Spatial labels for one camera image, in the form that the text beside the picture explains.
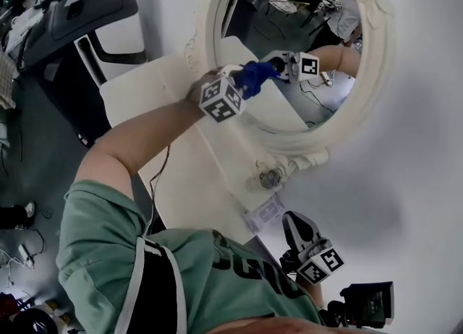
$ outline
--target hand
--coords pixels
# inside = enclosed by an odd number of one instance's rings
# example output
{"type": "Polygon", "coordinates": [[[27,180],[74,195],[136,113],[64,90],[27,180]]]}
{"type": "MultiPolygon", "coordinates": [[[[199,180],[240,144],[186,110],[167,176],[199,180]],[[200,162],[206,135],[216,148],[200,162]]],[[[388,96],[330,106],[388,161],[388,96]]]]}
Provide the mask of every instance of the hand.
{"type": "Polygon", "coordinates": [[[191,85],[190,91],[188,91],[187,97],[185,98],[186,101],[191,101],[199,105],[201,99],[201,87],[204,86],[206,83],[212,83],[218,79],[218,72],[220,68],[213,69],[206,74],[204,74],[198,81],[191,85]]]}

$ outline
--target white mirror frame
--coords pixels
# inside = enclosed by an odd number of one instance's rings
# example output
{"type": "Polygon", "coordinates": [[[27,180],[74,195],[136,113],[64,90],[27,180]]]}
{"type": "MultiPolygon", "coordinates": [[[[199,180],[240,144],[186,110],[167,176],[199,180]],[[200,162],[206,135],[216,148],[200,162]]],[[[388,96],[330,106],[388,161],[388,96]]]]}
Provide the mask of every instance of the white mirror frame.
{"type": "MultiPolygon", "coordinates": [[[[221,26],[228,0],[202,0],[196,35],[185,49],[190,68],[198,76],[221,66],[221,26]]],[[[342,107],[327,122],[308,132],[274,134],[263,131],[254,117],[243,114],[237,124],[250,130],[276,159],[285,177],[294,169],[328,160],[327,148],[348,135],[366,117],[393,66],[394,11],[388,0],[357,0],[362,15],[363,52],[357,80],[342,107]]]]}

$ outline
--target white cube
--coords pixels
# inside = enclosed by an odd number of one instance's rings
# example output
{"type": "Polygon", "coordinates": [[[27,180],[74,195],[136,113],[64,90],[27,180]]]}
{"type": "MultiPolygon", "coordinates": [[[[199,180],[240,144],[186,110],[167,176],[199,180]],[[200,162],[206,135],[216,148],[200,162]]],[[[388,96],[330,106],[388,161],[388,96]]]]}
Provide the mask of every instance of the white cube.
{"type": "Polygon", "coordinates": [[[297,273],[309,283],[316,285],[333,275],[342,266],[344,266],[343,259],[331,247],[311,257],[297,270],[297,273]]]}
{"type": "Polygon", "coordinates": [[[240,115],[245,110],[245,101],[230,84],[229,79],[222,77],[201,87],[200,108],[220,123],[240,115]]]}
{"type": "Polygon", "coordinates": [[[320,59],[308,53],[301,53],[299,60],[299,81],[307,81],[320,73],[320,59]]]}

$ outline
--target wire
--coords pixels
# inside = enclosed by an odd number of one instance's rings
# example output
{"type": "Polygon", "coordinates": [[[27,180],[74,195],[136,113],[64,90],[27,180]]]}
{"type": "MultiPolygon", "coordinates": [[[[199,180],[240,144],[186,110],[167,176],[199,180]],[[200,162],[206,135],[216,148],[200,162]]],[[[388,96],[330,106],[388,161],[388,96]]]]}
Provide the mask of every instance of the wire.
{"type": "Polygon", "coordinates": [[[308,83],[311,87],[315,87],[315,88],[320,87],[321,85],[324,84],[324,82],[322,82],[322,83],[320,83],[319,85],[312,85],[312,84],[310,83],[310,81],[307,81],[307,83],[308,83]]]}
{"type": "Polygon", "coordinates": [[[157,208],[156,208],[156,202],[154,200],[154,197],[156,195],[156,188],[158,186],[158,182],[159,182],[159,179],[161,178],[161,175],[162,173],[164,172],[164,169],[166,168],[167,166],[167,161],[169,160],[169,156],[171,154],[171,145],[169,145],[167,147],[167,154],[166,154],[166,158],[164,159],[164,163],[161,167],[161,169],[159,170],[159,172],[154,175],[154,177],[150,180],[150,190],[151,190],[151,219],[150,219],[150,222],[148,222],[148,226],[146,228],[146,234],[149,234],[150,230],[151,230],[151,226],[153,224],[153,219],[154,219],[154,212],[156,211],[157,212],[157,208]],[[158,181],[156,182],[154,188],[153,188],[153,181],[158,179],[158,181]]]}
{"type": "Polygon", "coordinates": [[[1,253],[1,266],[8,268],[7,289],[9,289],[10,285],[14,286],[14,282],[12,281],[12,262],[17,263],[18,265],[21,265],[22,267],[24,267],[26,266],[26,261],[21,262],[18,257],[12,257],[2,249],[0,249],[0,253],[1,253]],[[4,261],[5,256],[9,258],[7,262],[4,261]]]}
{"type": "Polygon", "coordinates": [[[265,37],[267,40],[271,40],[270,37],[268,37],[264,32],[262,32],[261,30],[259,30],[259,28],[257,28],[255,25],[252,25],[252,27],[259,33],[261,34],[263,37],[265,37]]]}
{"type": "Polygon", "coordinates": [[[51,220],[51,218],[53,217],[52,212],[46,212],[45,213],[41,209],[38,209],[37,212],[40,213],[42,215],[42,217],[45,218],[46,220],[51,220]]]}
{"type": "Polygon", "coordinates": [[[315,96],[315,94],[313,93],[313,91],[308,91],[308,92],[309,92],[309,94],[311,94],[311,95],[317,100],[317,102],[320,104],[321,107],[325,108],[327,111],[330,111],[332,114],[334,114],[334,111],[333,111],[333,110],[331,110],[330,108],[324,106],[324,105],[321,103],[321,101],[318,100],[318,98],[315,96]]]}
{"type": "Polygon", "coordinates": [[[7,177],[9,177],[7,168],[5,167],[5,163],[4,163],[4,160],[3,160],[3,150],[4,150],[3,149],[3,142],[0,142],[0,162],[1,162],[1,167],[3,168],[3,171],[7,175],[7,177]]]}
{"type": "Polygon", "coordinates": [[[43,238],[43,235],[40,233],[39,230],[37,230],[36,228],[30,228],[30,230],[35,231],[39,235],[39,237],[42,239],[42,248],[39,251],[39,253],[35,253],[31,255],[31,257],[35,257],[35,256],[38,256],[39,254],[42,254],[45,251],[46,243],[45,243],[45,239],[43,238]]]}
{"type": "Polygon", "coordinates": [[[333,110],[331,110],[330,108],[324,106],[324,105],[321,103],[321,101],[318,100],[318,98],[315,96],[315,94],[313,93],[313,91],[304,91],[304,89],[302,88],[302,85],[299,84],[299,86],[300,86],[300,89],[301,89],[302,96],[304,96],[306,99],[312,101],[312,103],[314,103],[314,104],[316,104],[316,105],[318,105],[318,106],[321,106],[322,108],[325,108],[327,111],[330,111],[332,114],[335,113],[335,112],[334,112],[333,110]],[[317,100],[317,102],[313,101],[311,98],[309,98],[307,95],[305,95],[305,94],[307,94],[307,93],[311,94],[311,95],[317,100]]]}
{"type": "Polygon", "coordinates": [[[27,291],[22,291],[21,289],[18,289],[18,288],[16,288],[16,289],[17,289],[18,291],[21,291],[21,292],[23,292],[24,294],[26,294],[30,299],[32,299],[32,302],[34,302],[34,298],[33,298],[27,291]]]}
{"type": "Polygon", "coordinates": [[[24,89],[24,85],[22,84],[21,81],[19,81],[17,78],[12,79],[14,82],[16,82],[19,86],[21,86],[24,89]]]}
{"type": "Polygon", "coordinates": [[[17,136],[20,141],[20,162],[22,162],[22,134],[21,134],[20,124],[16,122],[15,126],[17,130],[17,136]]]}

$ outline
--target white wall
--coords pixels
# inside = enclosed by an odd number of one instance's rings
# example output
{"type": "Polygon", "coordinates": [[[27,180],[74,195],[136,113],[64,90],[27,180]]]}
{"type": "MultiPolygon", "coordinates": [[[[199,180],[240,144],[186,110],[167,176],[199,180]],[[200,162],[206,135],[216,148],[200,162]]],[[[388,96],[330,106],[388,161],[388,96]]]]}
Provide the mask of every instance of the white wall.
{"type": "Polygon", "coordinates": [[[195,10],[199,0],[137,0],[145,46],[151,59],[184,52],[195,35],[195,10]]]}
{"type": "MultiPolygon", "coordinates": [[[[138,0],[151,56],[183,51],[197,0],[138,0]]],[[[463,317],[463,0],[392,0],[396,67],[329,163],[281,193],[342,248],[325,284],[393,280],[397,334],[450,333],[463,317]]],[[[281,229],[267,233],[284,248],[281,229]]]]}

